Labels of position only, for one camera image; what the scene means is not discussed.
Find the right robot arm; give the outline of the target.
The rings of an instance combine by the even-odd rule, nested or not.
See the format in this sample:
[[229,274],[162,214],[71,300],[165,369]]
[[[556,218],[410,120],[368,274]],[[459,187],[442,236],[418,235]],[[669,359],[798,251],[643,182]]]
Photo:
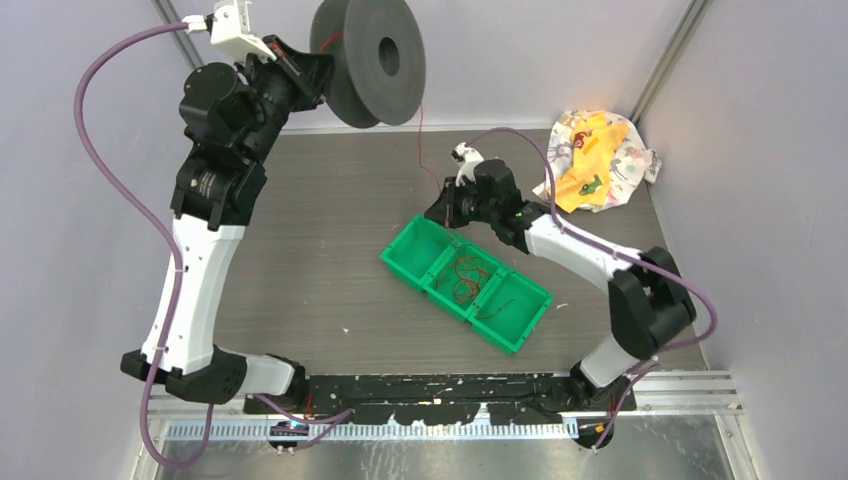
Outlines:
[[696,318],[668,251],[641,252],[574,227],[542,203],[524,199],[500,159],[476,164],[471,180],[446,178],[424,216],[451,229],[485,223],[502,243],[558,264],[607,295],[610,334],[570,372],[572,400],[584,410],[598,409],[610,398],[610,384]]

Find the black cable spool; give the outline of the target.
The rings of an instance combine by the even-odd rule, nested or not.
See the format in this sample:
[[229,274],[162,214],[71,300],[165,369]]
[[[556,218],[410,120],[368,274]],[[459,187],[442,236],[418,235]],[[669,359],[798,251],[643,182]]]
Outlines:
[[330,109],[358,129],[410,121],[426,84],[426,55],[404,1],[323,1],[310,29],[310,51],[333,57],[325,91]]

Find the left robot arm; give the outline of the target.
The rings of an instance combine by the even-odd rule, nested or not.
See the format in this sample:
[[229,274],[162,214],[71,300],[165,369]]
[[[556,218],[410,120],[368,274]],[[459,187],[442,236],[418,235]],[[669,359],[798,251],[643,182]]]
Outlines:
[[267,180],[264,161],[289,116],[322,103],[335,69],[328,53],[303,53],[273,35],[265,44],[270,60],[251,54],[235,65],[214,62],[185,81],[179,113],[192,147],[171,200],[179,253],[168,273],[181,279],[180,295],[161,299],[147,339],[124,354],[120,368],[185,401],[221,405],[265,394],[293,414],[307,398],[299,363],[213,341],[229,266]]

